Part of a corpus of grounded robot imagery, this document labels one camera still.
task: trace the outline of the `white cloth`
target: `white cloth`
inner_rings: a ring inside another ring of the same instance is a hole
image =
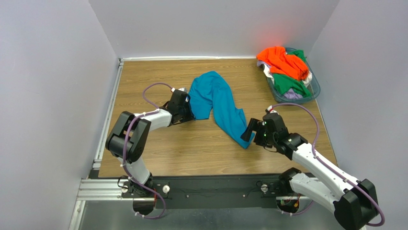
[[[270,78],[272,80],[272,83],[275,84],[275,79],[273,78],[273,75],[269,71],[269,68],[266,65],[263,65],[263,73],[265,74],[266,77]],[[302,80],[303,84],[305,87],[308,87],[310,82],[312,81],[313,74],[311,71],[309,71],[309,74],[307,75],[306,79]]]

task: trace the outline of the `plastic basket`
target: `plastic basket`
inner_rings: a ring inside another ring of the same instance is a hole
[[[293,49],[293,48],[285,48],[285,49],[286,49],[287,53],[296,50],[296,49]],[[311,71],[312,74],[313,74],[312,81],[310,81],[310,84],[307,87],[307,89],[312,94],[310,97],[304,97],[304,98],[301,98],[301,99],[287,99],[275,89],[271,78],[266,77],[266,80],[268,81],[269,88],[271,89],[271,91],[273,93],[273,96],[274,96],[274,98],[275,98],[275,100],[277,102],[279,102],[279,103],[291,102],[291,103],[296,103],[296,104],[303,104],[303,103],[306,103],[306,102],[310,102],[310,101],[316,99],[317,96],[319,96],[319,94],[320,94],[319,82],[317,81],[316,75],[313,73],[312,68],[309,66],[307,61],[306,61],[306,65],[309,68],[309,71]]]

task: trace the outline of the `wire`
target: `wire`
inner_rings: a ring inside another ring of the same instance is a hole
[[[130,122],[130,124],[129,124],[129,127],[127,128],[127,132],[126,132],[126,135],[125,135],[125,143],[124,143],[124,146],[123,146],[123,154],[122,154],[122,165],[123,165],[123,169],[124,169],[124,171],[126,172],[126,174],[129,176],[129,179],[132,180],[132,181],[133,181],[134,183],[136,183],[137,185],[139,185],[140,187],[142,187],[142,188],[144,188],[144,189],[146,189],[146,190],[148,190],[148,191],[154,193],[154,194],[155,194],[157,197],[159,197],[160,200],[163,202],[163,210],[162,210],[162,212],[161,212],[159,215],[157,215],[157,216],[154,216],[154,217],[146,217],[145,215],[142,215],[142,214],[140,214],[140,213],[138,213],[138,212],[136,213],[136,215],[141,216],[142,218],[145,218],[145,219],[159,219],[159,218],[161,218],[161,217],[163,216],[164,212],[166,211],[166,202],[164,201],[164,198],[160,195],[160,193],[156,192],[155,190],[153,190],[153,189],[151,189],[151,188],[145,186],[144,184],[140,183],[139,181],[137,181],[136,178],[134,178],[133,175],[129,172],[129,170],[127,169],[127,166],[126,166],[126,154],[127,154],[127,153],[126,153],[126,146],[127,146],[128,141],[129,141],[129,134],[130,134],[130,132],[131,132],[131,130],[132,130],[133,124],[134,124],[139,118],[141,118],[141,117],[143,117],[143,116],[153,115],[153,114],[159,113],[159,107],[158,107],[156,104],[154,104],[153,102],[151,102],[149,99],[147,99],[146,96],[145,96],[146,90],[148,90],[150,87],[152,87],[152,86],[154,86],[154,85],[159,85],[159,84],[160,84],[160,85],[166,85],[166,86],[168,86],[170,89],[172,89],[172,87],[171,87],[170,85],[166,84],[166,83],[157,82],[157,83],[154,83],[154,84],[151,84],[151,85],[147,86],[147,88],[145,88],[145,90],[143,90],[143,98],[144,98],[148,103],[150,103],[150,104],[152,104],[153,106],[155,106],[155,107],[156,107],[156,110],[151,111],[151,112],[147,112],[147,113],[140,114],[140,115],[136,116],[135,118],[133,118],[133,120],[132,120],[132,121]]]
[[[269,152],[278,152],[278,151],[268,150],[268,149],[266,149],[266,147],[265,147],[265,146],[263,147],[263,149],[265,149],[266,151],[269,151]]]
[[[378,213],[381,216],[381,221],[379,223],[376,224],[372,224],[372,223],[367,223],[368,226],[372,226],[372,227],[379,227],[384,225],[385,223],[385,216],[383,211],[381,210],[381,208],[379,207],[379,205],[377,204],[376,201],[374,201],[373,198],[371,198],[370,195],[368,195],[363,189],[361,189],[359,186],[357,186],[355,183],[353,183],[350,180],[347,180],[346,177],[344,177],[343,175],[341,175],[339,172],[337,172],[336,170],[334,170],[332,167],[330,167],[330,165],[326,164],[317,154],[316,154],[316,141],[317,138],[319,137],[319,133],[320,133],[320,128],[319,128],[319,123],[317,122],[316,117],[312,114],[312,112],[310,112],[308,109],[306,109],[304,106],[301,106],[299,104],[295,104],[295,103],[281,103],[281,104],[276,104],[276,105],[272,105],[272,109],[281,105],[294,105],[297,107],[302,108],[303,110],[305,110],[310,116],[312,116],[313,120],[316,123],[316,136],[315,139],[313,140],[312,143],[312,153],[313,156],[320,162],[322,163],[326,168],[328,168],[330,171],[332,171],[334,174],[336,174],[338,177],[340,177],[343,181],[347,182],[348,184],[350,184],[351,186],[353,186],[354,188],[356,188],[358,191],[360,191],[375,207],[375,209],[377,209]],[[302,213],[305,213],[313,204],[313,201],[309,204],[309,206],[307,208],[305,208],[303,211],[299,212],[299,213],[295,213],[297,215],[300,215]]]
[[[248,197],[252,192],[256,192],[258,191],[258,188],[252,188],[251,190],[249,190],[247,193],[245,193],[244,197]]]
[[[119,185],[119,182],[120,182],[120,180],[122,180],[122,179],[124,179],[124,178],[128,178],[126,175],[123,175],[123,176],[121,176],[121,177],[119,177],[118,178],[118,187],[119,188],[124,188],[124,189],[128,189],[128,187],[126,187],[126,186],[121,186],[121,185]]]
[[[289,199],[286,199],[284,201],[287,201],[286,203],[283,203],[283,205],[287,205],[292,201],[292,198],[294,197],[294,195],[292,195]]]
[[[156,109],[159,109],[159,106],[158,105],[156,105],[154,102],[152,102],[151,100],[149,100],[147,97],[146,97],[146,91],[148,90],[148,89],[150,89],[152,86],[154,86],[154,85],[166,85],[166,86],[168,86],[169,88],[170,88],[170,90],[171,89],[173,89],[173,87],[171,87],[169,84],[167,84],[167,83],[164,83],[164,82],[156,82],[156,83],[153,83],[153,84],[151,84],[151,85],[149,85],[149,86],[147,86],[146,88],[145,88],[145,90],[143,90],[143,93],[142,93],[142,95],[143,95],[143,99],[145,99],[145,101],[147,101],[149,104],[151,104],[152,106],[154,106]]]
[[[295,205],[296,204],[297,204],[298,207],[300,206],[300,193],[297,194],[297,200],[296,200]]]

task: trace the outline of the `clothes pile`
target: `clothes pile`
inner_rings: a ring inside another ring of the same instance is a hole
[[[310,97],[307,89],[312,81],[312,72],[306,65],[303,50],[287,53],[284,47],[270,47],[260,52],[257,66],[263,65],[263,72],[281,95],[287,99]]]

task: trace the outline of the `wood grain surface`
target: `wood grain surface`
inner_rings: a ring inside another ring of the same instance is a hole
[[[263,72],[255,59],[183,60],[183,61],[128,61],[123,67],[110,123],[110,130],[123,111],[141,113],[154,110],[142,98],[142,91],[150,84],[161,81],[174,88],[191,86],[194,78],[215,70],[232,89],[237,108],[243,108],[247,123],[250,118],[262,119],[265,109],[276,104]],[[166,86],[150,88],[146,96],[162,106],[171,97]],[[304,105],[320,124],[317,150],[334,164],[336,159],[330,146],[321,115],[315,101]],[[281,106],[289,132],[297,132],[309,142],[316,134],[313,119],[302,109]],[[248,173],[282,173],[296,167],[307,170],[279,153],[268,152],[254,143],[243,149],[214,121],[211,113],[207,120],[195,120],[149,133],[143,159],[153,175],[219,175]],[[120,162],[105,149],[100,177],[118,177],[124,174]]]

